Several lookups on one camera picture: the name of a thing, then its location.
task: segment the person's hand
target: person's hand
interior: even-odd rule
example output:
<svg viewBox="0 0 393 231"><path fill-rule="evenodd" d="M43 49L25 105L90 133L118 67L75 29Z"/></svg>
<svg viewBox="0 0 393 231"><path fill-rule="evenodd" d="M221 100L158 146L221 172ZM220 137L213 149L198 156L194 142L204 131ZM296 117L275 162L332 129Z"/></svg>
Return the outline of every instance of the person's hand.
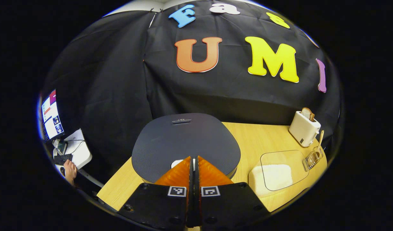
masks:
<svg viewBox="0 0 393 231"><path fill-rule="evenodd" d="M64 169L66 170L66 180L74 186L74 179L77 176L77 167L69 159L64 163Z"/></svg>

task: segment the computer screen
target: computer screen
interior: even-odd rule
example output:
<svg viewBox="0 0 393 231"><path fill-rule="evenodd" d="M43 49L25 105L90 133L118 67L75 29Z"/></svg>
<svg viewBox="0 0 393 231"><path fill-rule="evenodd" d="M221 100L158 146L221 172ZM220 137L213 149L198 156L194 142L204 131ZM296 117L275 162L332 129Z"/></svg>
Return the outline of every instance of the computer screen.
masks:
<svg viewBox="0 0 393 231"><path fill-rule="evenodd" d="M56 90L52 91L48 98L41 104L44 127L49 139L64 134L57 110Z"/></svg>

